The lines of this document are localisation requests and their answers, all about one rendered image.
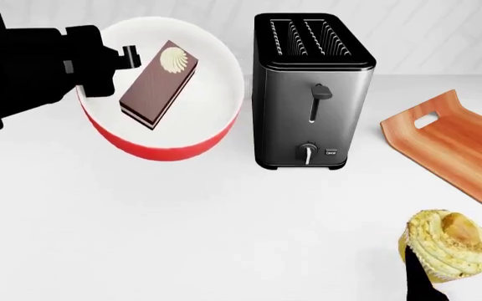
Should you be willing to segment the chocolate cake slice with cream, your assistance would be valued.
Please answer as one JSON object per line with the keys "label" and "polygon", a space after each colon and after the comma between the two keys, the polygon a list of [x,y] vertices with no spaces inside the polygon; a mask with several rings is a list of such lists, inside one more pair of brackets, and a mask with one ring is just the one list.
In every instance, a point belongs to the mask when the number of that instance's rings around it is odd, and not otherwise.
{"label": "chocolate cake slice with cream", "polygon": [[120,97],[121,112],[154,130],[195,74],[198,59],[168,40]]}

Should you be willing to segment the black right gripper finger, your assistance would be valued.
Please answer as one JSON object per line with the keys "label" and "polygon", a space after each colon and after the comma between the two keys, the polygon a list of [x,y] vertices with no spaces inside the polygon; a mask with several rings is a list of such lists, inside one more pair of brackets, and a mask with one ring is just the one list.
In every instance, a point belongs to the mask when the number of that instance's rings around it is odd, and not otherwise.
{"label": "black right gripper finger", "polygon": [[449,301],[444,293],[435,289],[410,247],[405,247],[407,274],[407,301]]}

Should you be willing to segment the yellow frosted cupcake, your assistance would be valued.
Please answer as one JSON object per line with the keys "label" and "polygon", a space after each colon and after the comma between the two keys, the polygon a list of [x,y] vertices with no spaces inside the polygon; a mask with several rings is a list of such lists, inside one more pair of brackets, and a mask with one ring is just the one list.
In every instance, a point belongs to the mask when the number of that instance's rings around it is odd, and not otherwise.
{"label": "yellow frosted cupcake", "polygon": [[416,255],[431,283],[482,273],[482,227],[459,212],[417,212],[398,240],[401,258],[405,258],[407,248]]}

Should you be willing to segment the red bowl with white inside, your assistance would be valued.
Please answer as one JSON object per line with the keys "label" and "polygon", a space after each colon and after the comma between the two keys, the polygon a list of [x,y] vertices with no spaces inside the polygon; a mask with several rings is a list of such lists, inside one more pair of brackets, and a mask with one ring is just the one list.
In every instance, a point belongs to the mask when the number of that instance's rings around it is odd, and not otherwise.
{"label": "red bowl with white inside", "polygon": [[150,130],[121,112],[120,97],[142,69],[115,73],[115,93],[88,98],[76,94],[89,122],[112,145],[153,161],[180,161],[214,147],[232,128],[244,99],[244,77],[230,49],[205,29],[167,17],[127,19],[101,30],[109,48],[136,46],[144,65],[172,41],[198,60],[196,72],[172,106]]}

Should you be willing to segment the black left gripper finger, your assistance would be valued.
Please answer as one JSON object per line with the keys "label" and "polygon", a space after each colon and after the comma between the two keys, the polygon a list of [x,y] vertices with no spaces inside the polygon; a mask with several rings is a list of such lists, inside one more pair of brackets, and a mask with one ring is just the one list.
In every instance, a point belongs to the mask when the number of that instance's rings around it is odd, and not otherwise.
{"label": "black left gripper finger", "polygon": [[136,69],[141,67],[141,57],[137,53],[135,45],[122,48],[123,54],[117,58],[118,69]]}

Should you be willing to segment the black and steel toaster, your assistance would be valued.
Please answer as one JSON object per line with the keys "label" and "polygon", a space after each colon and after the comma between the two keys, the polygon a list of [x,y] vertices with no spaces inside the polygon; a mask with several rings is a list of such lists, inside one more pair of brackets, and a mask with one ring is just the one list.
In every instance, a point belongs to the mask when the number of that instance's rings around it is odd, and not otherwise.
{"label": "black and steel toaster", "polygon": [[377,61],[335,15],[254,18],[254,157],[280,167],[342,168]]}

